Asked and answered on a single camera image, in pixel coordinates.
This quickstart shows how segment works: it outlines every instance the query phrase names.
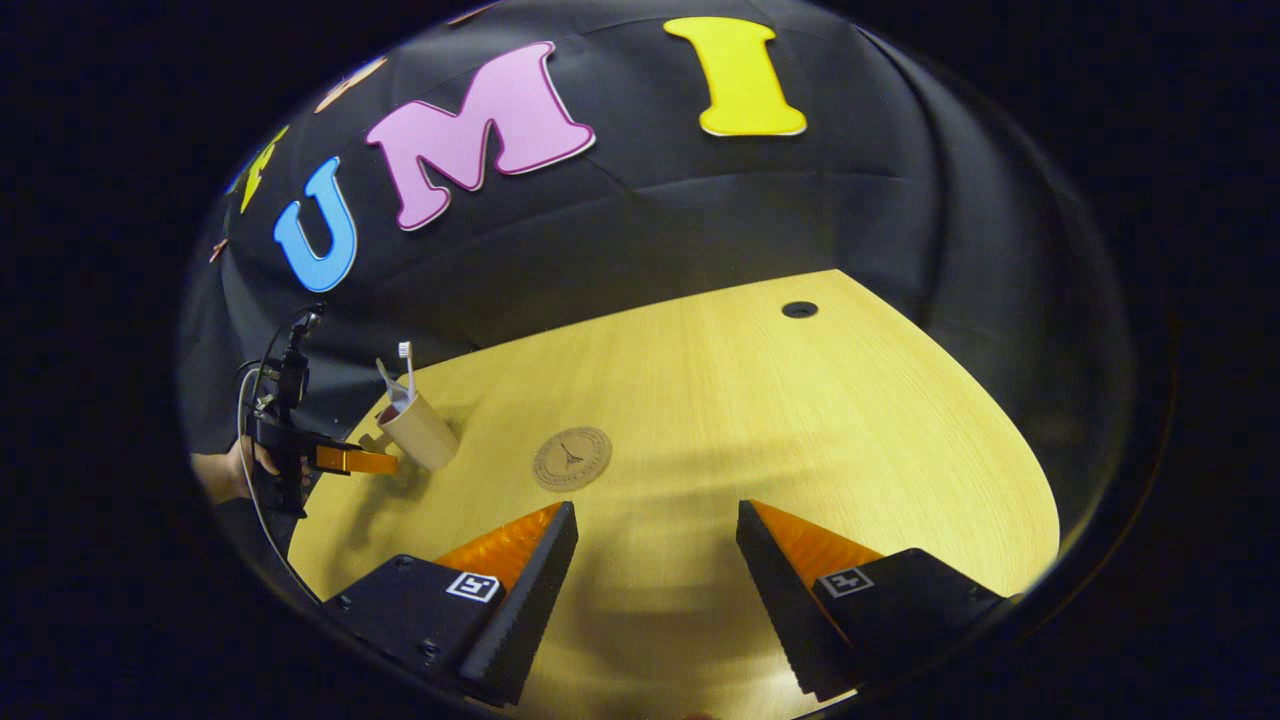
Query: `table surface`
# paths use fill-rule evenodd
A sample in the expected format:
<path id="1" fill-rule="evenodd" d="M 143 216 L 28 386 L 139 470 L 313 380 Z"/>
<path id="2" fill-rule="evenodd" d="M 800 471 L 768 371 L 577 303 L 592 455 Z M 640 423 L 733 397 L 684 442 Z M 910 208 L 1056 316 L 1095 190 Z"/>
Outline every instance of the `table surface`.
<path id="1" fill-rule="evenodd" d="M 818 313 L 785 316 L 797 300 Z M 434 473 L 402 460 L 397 477 L 321 478 L 289 560 L 329 598 L 394 553 L 434 559 L 572 500 L 577 551 L 508 715 L 736 720 L 819 707 L 735 543 L 744 498 L 886 555 L 924 548 L 1006 596 L 1057 553 L 1052 493 L 1014 424 L 840 270 L 558 328 L 415 382 L 458 433 L 457 455 Z M 349 439 L 384 447 L 374 418 L 387 405 Z M 538 448 L 580 425 L 612 439 L 608 468 L 581 489 L 543 489 Z"/>

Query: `letter m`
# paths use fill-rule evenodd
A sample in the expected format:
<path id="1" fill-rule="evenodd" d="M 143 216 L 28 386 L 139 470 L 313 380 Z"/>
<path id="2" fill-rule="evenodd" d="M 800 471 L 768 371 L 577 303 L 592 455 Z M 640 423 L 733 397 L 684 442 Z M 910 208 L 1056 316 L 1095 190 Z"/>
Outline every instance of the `letter m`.
<path id="1" fill-rule="evenodd" d="M 547 74 L 550 42 L 534 42 L 489 60 L 476 70 L 454 115 L 413 101 L 387 115 L 365 137 L 387 156 L 401 197 L 396 218 L 406 231 L 430 223 L 449 206 L 449 191 L 435 187 L 420 161 L 451 181 L 480 190 L 489 126 L 498 128 L 499 173 L 515 176 L 586 150 L 595 132 L 575 123 Z"/>

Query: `human hand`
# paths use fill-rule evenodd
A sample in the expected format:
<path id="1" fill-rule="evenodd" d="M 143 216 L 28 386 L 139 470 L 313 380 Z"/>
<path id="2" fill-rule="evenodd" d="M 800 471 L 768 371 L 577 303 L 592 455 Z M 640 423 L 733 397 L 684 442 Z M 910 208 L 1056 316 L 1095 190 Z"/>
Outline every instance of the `human hand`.
<path id="1" fill-rule="evenodd" d="M 246 466 L 252 473 L 253 461 L 273 474 L 279 475 L 266 448 L 253 442 L 250 436 L 241 436 L 239 442 L 232 445 L 223 455 L 192 455 L 191 462 L 196 470 L 196 477 L 205 487 L 205 492 L 214 505 L 234 500 L 237 497 L 252 497 L 248 491 L 248 479 L 244 477 Z M 311 486 L 311 468 L 302 460 L 302 487 Z"/>

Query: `yellow letter i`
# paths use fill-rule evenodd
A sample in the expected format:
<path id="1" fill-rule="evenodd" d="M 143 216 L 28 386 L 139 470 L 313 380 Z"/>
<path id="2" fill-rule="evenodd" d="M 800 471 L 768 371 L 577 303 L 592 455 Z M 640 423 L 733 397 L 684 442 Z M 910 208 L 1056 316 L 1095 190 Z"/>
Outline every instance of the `yellow letter i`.
<path id="1" fill-rule="evenodd" d="M 772 29 L 735 18 L 678 18 L 663 29 L 694 45 L 712 106 L 698 122 L 710 135 L 800 135 L 804 113 L 787 105 L 764 42 Z"/>

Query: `screw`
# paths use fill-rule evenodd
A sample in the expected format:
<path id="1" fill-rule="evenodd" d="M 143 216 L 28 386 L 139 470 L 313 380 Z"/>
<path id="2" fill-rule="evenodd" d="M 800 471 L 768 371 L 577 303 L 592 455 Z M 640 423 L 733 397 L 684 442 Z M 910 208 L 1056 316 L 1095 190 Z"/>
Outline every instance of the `screw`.
<path id="1" fill-rule="evenodd" d="M 435 659 L 440 655 L 440 647 L 430 639 L 417 643 L 417 651 L 422 653 L 424 662 L 428 665 L 435 662 Z"/>

